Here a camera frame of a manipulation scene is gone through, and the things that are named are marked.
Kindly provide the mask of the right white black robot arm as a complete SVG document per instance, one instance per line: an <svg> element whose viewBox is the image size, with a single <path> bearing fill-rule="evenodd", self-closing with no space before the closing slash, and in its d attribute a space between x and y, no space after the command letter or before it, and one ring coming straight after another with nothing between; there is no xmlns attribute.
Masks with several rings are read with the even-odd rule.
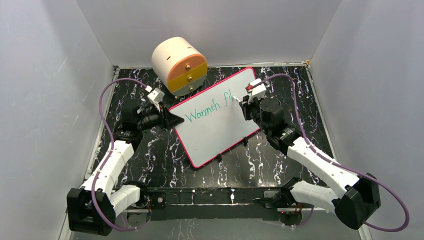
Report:
<svg viewBox="0 0 424 240"><path fill-rule="evenodd" d="M253 121L265 134L267 142L287 157L313 172L325 187L293 177L275 195L288 207L306 203L334 213L347 227L358 230L381 206L379 187L370 173L361 175L343 170L325 153L313 150L296 128L285 122L284 109L271 98L249 101L244 96L239 105L245 120Z"/></svg>

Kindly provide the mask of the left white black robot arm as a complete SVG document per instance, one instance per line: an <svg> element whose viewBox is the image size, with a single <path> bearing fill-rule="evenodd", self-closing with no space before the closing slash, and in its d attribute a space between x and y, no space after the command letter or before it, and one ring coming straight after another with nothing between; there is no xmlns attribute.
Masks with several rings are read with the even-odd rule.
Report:
<svg viewBox="0 0 424 240"><path fill-rule="evenodd" d="M100 236L107 236L113 229L127 231L126 225L116 225L116 218L132 205L148 206L151 198L146 186L136 181L127 181L114 191L122 169L136 152L145 131L155 127L168 131L183 122L182 117L171 113L161 102L123 110L100 164L80 187L71 188L66 196L69 229Z"/></svg>

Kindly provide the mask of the pink framed whiteboard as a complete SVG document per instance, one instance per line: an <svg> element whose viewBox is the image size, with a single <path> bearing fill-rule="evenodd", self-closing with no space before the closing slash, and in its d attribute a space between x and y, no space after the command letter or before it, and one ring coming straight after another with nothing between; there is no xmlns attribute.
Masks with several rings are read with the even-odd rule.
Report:
<svg viewBox="0 0 424 240"><path fill-rule="evenodd" d="M244 119L239 103L246 86L256 79L251 67L208 87L170 108L184 119L174 128L191 165L200 168L259 130Z"/></svg>

